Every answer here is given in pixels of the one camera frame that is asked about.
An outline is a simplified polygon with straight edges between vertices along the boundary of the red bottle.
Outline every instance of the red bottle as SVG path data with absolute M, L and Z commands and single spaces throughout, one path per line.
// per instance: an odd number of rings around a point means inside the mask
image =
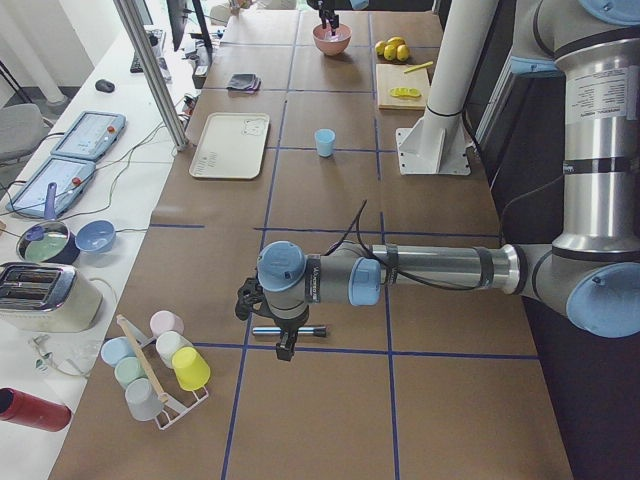
M 0 420 L 57 432 L 71 421 L 71 410 L 15 388 L 0 388 Z

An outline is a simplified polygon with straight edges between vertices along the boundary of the light blue joint cap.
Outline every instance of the light blue joint cap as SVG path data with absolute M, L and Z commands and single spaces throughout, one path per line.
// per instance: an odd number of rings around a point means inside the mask
M 351 6 L 354 10 L 364 10 L 369 6 L 369 0 L 351 0 Z
M 560 77 L 563 75 L 553 60 L 514 56 L 511 57 L 511 73 L 529 78 Z
M 258 257 L 258 280 L 270 292 L 293 287 L 304 274 L 307 260 L 302 249 L 286 241 L 267 245 Z
M 359 258 L 349 278 L 351 305 L 375 305 L 380 298 L 380 263 L 371 258 Z
M 638 0 L 579 0 L 584 9 L 598 20 L 613 25 L 640 25 Z
M 569 295 L 567 316 L 600 337 L 640 332 L 640 264 L 608 265 L 585 277 Z

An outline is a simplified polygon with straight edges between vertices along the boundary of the table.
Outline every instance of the table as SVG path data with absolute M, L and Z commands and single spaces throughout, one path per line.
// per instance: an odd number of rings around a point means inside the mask
M 99 162 L 99 168 L 121 158 L 161 122 L 144 76 L 129 72 L 132 55 L 133 47 L 128 37 L 122 33 L 51 130 L 64 132 L 84 110 L 124 114 L 127 117 L 126 129 L 118 142 Z M 195 93 L 189 67 L 180 60 L 179 54 L 169 52 L 166 60 L 173 74 L 173 81 L 168 85 L 173 100 L 178 102 L 185 93 Z M 106 94 L 96 91 L 94 84 L 100 78 L 114 82 L 115 92 Z M 45 140 L 25 165 L 18 179 L 27 180 L 37 170 L 48 157 L 58 138 L 60 137 Z M 73 334 L 50 334 L 50 339 L 46 341 L 45 347 L 53 352 L 54 361 L 61 363 L 65 371 L 74 372 L 65 362 L 67 358 L 83 369 L 90 369 L 95 361 L 113 317 L 117 299 L 122 294 L 129 271 L 144 239 L 144 230 L 149 225 L 151 211 L 170 171 L 173 162 L 172 148 L 169 134 L 166 129 L 161 128 L 150 143 L 140 147 L 132 155 L 131 163 L 118 180 L 112 204 L 107 210 L 65 220 L 73 232 L 77 232 L 86 223 L 101 218 L 110 220 L 119 230 L 136 230 L 118 233 L 116 243 L 109 253 L 94 256 L 81 253 L 74 263 L 86 277 L 99 277 L 108 282 L 110 287 L 104 282 L 95 283 L 103 294 L 103 302 L 89 329 Z M 122 161 L 100 170 L 78 203 L 65 217 L 106 206 L 109 189 L 125 164 L 126 162 Z M 13 195 L 17 191 L 18 187 L 10 189 Z M 8 198 L 5 197 L 0 203 L 2 212 L 5 211 L 7 202 Z M 3 215 L 2 221 L 7 224 L 7 230 L 15 234 L 22 234 L 37 223 L 15 214 Z M 19 261 L 15 253 L 16 241 L 16 237 L 6 233 L 0 236 L 0 255 L 3 263 Z M 0 322 L 2 386 L 10 386 L 54 402 L 65 403 L 75 411 L 86 380 L 82 377 L 66 377 L 51 370 L 48 376 L 38 373 L 35 369 L 36 356 L 27 345 L 28 339 L 36 335 L 36 332 L 21 331 L 10 324 Z M 61 432 L 49 433 L 2 422 L 0 431 L 0 477 L 7 480 L 37 480 L 48 477 L 68 428 Z
M 117 308 L 147 331 L 157 310 L 180 315 L 212 366 L 212 396 L 160 432 L 130 417 L 113 370 L 97 362 L 52 479 L 571 478 L 517 297 L 398 286 L 372 307 L 313 305 L 311 322 L 331 334 L 301 339 L 291 363 L 251 337 L 265 319 L 235 318 L 236 290 L 264 245 L 287 239 L 321 253 L 363 199 L 367 242 L 497 245 L 481 165 L 465 178 L 402 177 L 395 128 L 420 114 L 375 108 L 375 40 L 401 32 L 414 63 L 436 60 L 437 18 L 341 21 L 354 35 L 334 58 L 313 46 L 313 12 L 229 22 L 187 136 L 197 142 L 212 112 L 269 114 L 261 174 L 194 180 L 194 149 L 176 155 Z M 247 70 L 261 90 L 227 92 L 229 76 Z M 337 132 L 329 159 L 313 148 L 320 127 Z

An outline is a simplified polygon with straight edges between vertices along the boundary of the brown paper table covering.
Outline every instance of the brown paper table covering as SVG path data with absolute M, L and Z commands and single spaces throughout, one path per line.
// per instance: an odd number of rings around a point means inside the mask
M 372 45 L 403 35 L 412 63 L 435 60 L 437 18 L 341 12 L 354 35 L 329 58 L 313 46 L 316 15 L 232 18 L 187 134 L 197 142 L 212 112 L 268 113 L 261 174 L 194 180 L 194 149 L 179 153 L 119 304 L 147 333 L 155 311 L 183 318 L 212 367 L 211 398 L 161 432 L 130 417 L 98 360 L 52 479 L 571 478 L 519 298 L 396 286 L 372 307 L 314 305 L 310 323 L 330 336 L 301 338 L 291 363 L 250 335 L 267 319 L 235 318 L 264 245 L 322 253 L 363 199 L 367 242 L 497 246 L 481 165 L 468 177 L 401 176 L 395 129 L 421 113 L 375 108 Z M 227 92 L 232 73 L 255 73 L 261 90 Z M 324 127 L 337 132 L 327 159 L 313 143 Z

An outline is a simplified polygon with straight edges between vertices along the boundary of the sticker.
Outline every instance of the sticker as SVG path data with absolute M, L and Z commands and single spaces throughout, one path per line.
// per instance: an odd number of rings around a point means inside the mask
M 307 255 L 304 272 L 304 299 L 307 303 L 320 303 L 320 255 Z
M 626 117 L 627 107 L 633 106 L 631 104 L 635 103 L 637 97 L 637 73 L 637 69 L 629 72 L 627 68 L 615 68 L 569 80 L 565 123 Z M 636 95 L 630 95 L 634 92 L 629 87 L 636 90 Z M 635 116 L 635 108 L 632 110 L 630 113 Z
M 629 78 L 627 80 L 627 120 L 633 121 L 640 115 L 640 66 L 629 67 Z

